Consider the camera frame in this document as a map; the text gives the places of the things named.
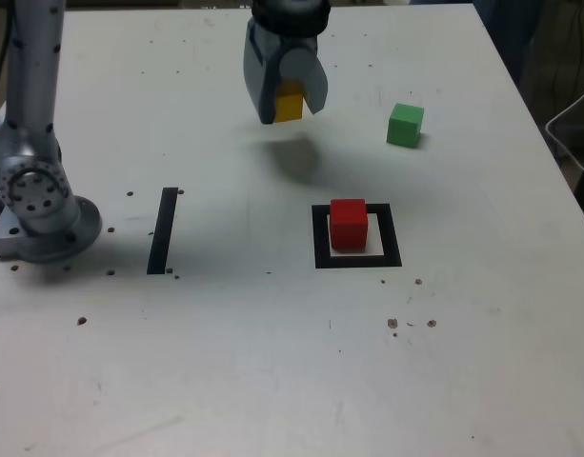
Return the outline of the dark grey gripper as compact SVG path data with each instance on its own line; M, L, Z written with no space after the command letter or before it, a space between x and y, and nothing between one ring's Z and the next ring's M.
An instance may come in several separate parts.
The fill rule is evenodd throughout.
M294 49L283 55L278 69L277 62L268 59L286 48ZM278 95L301 95L312 114L325 107L328 79L316 55L317 50L315 37L284 36L266 30L256 21L248 22L243 54L244 78L263 125L274 123L276 90Z

